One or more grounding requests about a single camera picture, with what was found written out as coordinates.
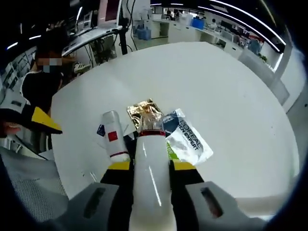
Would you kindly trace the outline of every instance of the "yellow object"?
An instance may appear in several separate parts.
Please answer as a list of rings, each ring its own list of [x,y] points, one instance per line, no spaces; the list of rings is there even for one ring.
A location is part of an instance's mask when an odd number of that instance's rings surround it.
[[[115,162],[108,167],[108,169],[113,170],[129,170],[129,162]]]
[[[174,169],[175,170],[191,170],[191,169],[196,169],[195,166],[188,162],[180,162],[173,160],[174,163]]]
[[[43,124],[47,127],[61,131],[61,127],[56,124],[42,109],[35,107],[31,120],[33,122]]]

